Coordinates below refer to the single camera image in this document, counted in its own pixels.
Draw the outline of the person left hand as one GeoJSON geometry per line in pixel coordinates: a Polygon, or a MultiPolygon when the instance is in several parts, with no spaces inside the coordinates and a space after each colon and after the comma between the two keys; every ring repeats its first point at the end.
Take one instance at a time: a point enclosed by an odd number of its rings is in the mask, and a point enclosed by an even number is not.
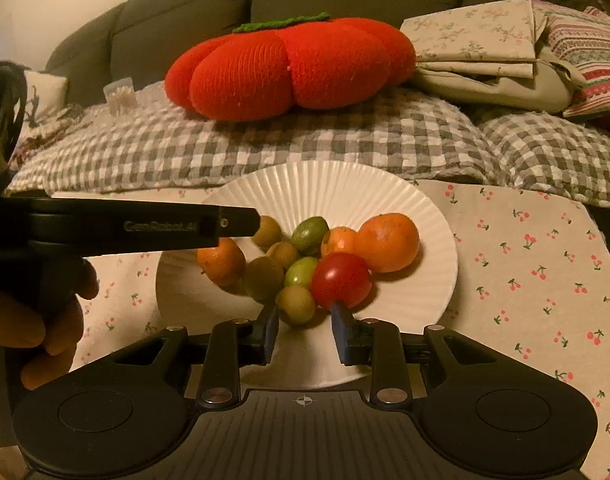
{"type": "Polygon", "coordinates": [[[86,259],[0,260],[0,346],[41,349],[18,373],[26,389],[70,370],[84,331],[79,300],[98,293],[96,269],[86,259]]]}

